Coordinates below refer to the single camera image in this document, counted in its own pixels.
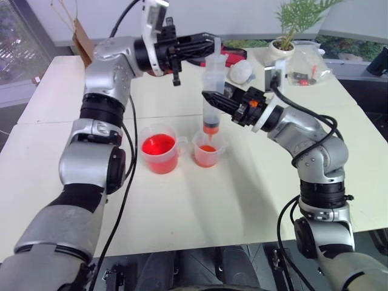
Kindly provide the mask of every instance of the measuring cup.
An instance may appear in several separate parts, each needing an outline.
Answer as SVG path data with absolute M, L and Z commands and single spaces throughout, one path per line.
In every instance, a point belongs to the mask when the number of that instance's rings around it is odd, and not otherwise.
M 164 124 L 152 124 L 139 134 L 141 155 L 150 170 L 165 174 L 175 169 L 181 149 L 187 145 L 185 136 L 176 136 L 175 131 Z
M 214 166 L 226 149 L 226 140 L 217 133 L 211 138 L 202 130 L 193 137 L 194 157 L 197 165 L 208 168 Z

